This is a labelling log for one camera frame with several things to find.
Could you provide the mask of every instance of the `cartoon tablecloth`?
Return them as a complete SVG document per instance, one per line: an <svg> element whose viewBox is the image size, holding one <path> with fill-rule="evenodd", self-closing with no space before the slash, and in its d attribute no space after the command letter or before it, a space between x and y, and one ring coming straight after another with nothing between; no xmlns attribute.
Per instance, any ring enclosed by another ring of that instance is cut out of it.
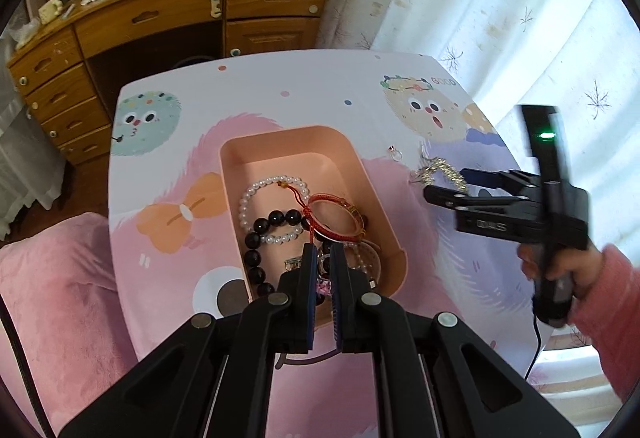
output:
<svg viewBox="0 0 640 438"><path fill-rule="evenodd" d="M516 168L513 157L434 59L359 50L243 56L122 89L111 146L111 247L138 357L192 314L221 317L246 302L232 228L237 213L227 211L220 179L222 144L312 125L350 139L407 253L407 277L394 298L425 316L459 314L524 374L537 341L532 287L516 245L455 231L453 213L427 205L422 187L408 182L423 143L429 156L456 168L507 170ZM401 161L390 157L391 145ZM198 208L185 208L196 196ZM545 342L549 335L543 328ZM333 348L332 326L317 330L311 356ZM369 435L377 435L369 356L285 364L274 372L268 437Z"/></svg>

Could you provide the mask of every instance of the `hand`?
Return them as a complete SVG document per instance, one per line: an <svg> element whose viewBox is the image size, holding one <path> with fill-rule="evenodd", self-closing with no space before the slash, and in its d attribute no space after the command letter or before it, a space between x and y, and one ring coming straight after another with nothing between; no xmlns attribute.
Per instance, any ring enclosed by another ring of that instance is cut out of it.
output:
<svg viewBox="0 0 640 438"><path fill-rule="evenodd" d="M522 272L529 280L539 277L540 269L536 263L533 247L529 244L521 244L518 247L518 257L522 260ZM604 256L589 242L587 250L565 248L558 252L554 262L546 271L546 278L554 281L560 279L567 272L573 273L574 295L578 299L584 299L596 282L604 265Z"/></svg>

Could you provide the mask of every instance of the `sheer curtain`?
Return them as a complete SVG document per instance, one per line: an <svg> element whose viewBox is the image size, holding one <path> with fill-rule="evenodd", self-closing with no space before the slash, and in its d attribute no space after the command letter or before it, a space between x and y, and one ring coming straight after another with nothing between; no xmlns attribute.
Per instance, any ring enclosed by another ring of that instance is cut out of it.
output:
<svg viewBox="0 0 640 438"><path fill-rule="evenodd" d="M60 196L65 160L42 128L27 116L6 62L15 42L0 35L0 239L23 206L34 201L50 209Z"/></svg>
<svg viewBox="0 0 640 438"><path fill-rule="evenodd" d="M329 0L318 46L440 60L526 170L515 106L557 106L591 237L640 264L640 33L620 0ZM590 346L543 352L530 380L575 424L620 406Z"/></svg>

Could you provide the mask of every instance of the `gold hair tie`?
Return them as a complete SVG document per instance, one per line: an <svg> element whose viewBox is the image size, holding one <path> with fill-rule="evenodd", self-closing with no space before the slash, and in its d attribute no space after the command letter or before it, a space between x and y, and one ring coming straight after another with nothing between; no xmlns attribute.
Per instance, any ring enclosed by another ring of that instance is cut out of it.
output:
<svg viewBox="0 0 640 438"><path fill-rule="evenodd" d="M410 182L434 185L435 180L433 179L433 174L436 171L441 171L447 179L453 182L456 189L462 193L468 194L468 188L466 187L464 177L444 158L436 156L434 158L424 158L422 161L424 165L417 171L411 172L409 178Z"/></svg>

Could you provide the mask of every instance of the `person's arm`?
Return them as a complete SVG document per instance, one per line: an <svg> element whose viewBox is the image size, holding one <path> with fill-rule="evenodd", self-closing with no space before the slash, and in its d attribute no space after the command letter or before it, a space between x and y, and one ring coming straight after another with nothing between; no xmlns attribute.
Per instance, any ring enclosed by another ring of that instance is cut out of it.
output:
<svg viewBox="0 0 640 438"><path fill-rule="evenodd" d="M602 371L624 401L640 378L640 270L615 246L587 294L574 302L570 322L591 338Z"/></svg>

